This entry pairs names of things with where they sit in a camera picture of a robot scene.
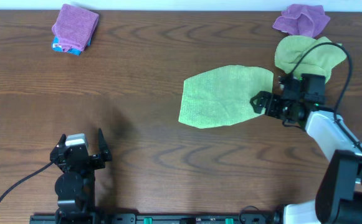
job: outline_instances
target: green microfiber cloth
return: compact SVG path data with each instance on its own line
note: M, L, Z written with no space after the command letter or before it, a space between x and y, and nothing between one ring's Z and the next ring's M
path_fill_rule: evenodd
M326 37L321 37L318 40L301 35L285 37L276 48L275 65L285 73L290 73L305 52L324 42L331 41ZM344 61L345 58L346 55L341 49L331 45L323 45L313 49L305 56L293 74L297 78L300 78L302 73L324 75L327 82L330 79L332 68Z
M250 99L272 92L274 74L264 68L228 65L184 81L179 122L196 128L237 124L255 118Z

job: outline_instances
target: folded towel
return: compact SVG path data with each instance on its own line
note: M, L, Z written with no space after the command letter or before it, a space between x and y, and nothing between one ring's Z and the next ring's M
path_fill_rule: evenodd
M313 46L324 42L331 42L326 37L315 40L310 37L293 35L283 38L275 52L275 66L290 73L300 58ZM346 55L338 47L323 45L313 49L294 71L297 78L302 73L324 75L326 82L330 79L333 67L344 61Z
M91 40L89 39L87 46L91 45ZM56 51L56 52L63 52L62 50L62 46L59 44L59 39L57 37L54 38L54 40L52 41L52 50ZM67 51L67 53L69 54L74 54L79 56L81 54L82 51L77 50L77 49L73 49L71 48L70 50Z
M316 37L328 24L330 17L325 15L323 6L292 4L282 11L273 28L291 35Z
M179 122L196 128L237 124L255 118L250 99L272 92L274 74L264 68L228 65L184 81Z
M83 51L91 39L99 15L79 7L64 4L52 32L59 39L62 50L71 48Z

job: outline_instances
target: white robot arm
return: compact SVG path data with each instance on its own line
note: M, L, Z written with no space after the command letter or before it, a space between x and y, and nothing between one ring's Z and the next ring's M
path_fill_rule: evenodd
M351 133L351 131L345 126L343 118L337 115L337 119L341 125L349 132L349 134L358 139ZM329 111L314 111L308 116L305 130L309 136L311 136L319 145L320 149L324 153L325 157L331 161L335 151L342 149L344 151L353 152L357 157L362 157L362 152L356 147L356 145L349 139L349 137L340 129L335 123L332 112ZM361 178L357 177L355 184L361 184ZM287 205L283 211L283 223L284 224L320 224L315 211L315 200L295 204Z

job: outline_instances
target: white wall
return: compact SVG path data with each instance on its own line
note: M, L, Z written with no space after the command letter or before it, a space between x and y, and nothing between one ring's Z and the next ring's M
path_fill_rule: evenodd
M170 11L281 11L293 3L323 5L326 11L362 12L362 0L0 0L0 9L87 9Z

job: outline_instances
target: blue cloth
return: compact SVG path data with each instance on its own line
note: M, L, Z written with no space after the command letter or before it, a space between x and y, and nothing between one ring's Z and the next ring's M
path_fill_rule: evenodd
M52 41L52 49L57 52L63 52L62 48L59 46L58 43L59 43L59 38L55 37L54 40ZM87 46L89 46L89 45L91 45L91 39L89 39ZM69 51L67 51L67 53L74 54L74 55L80 55L81 50L72 48Z

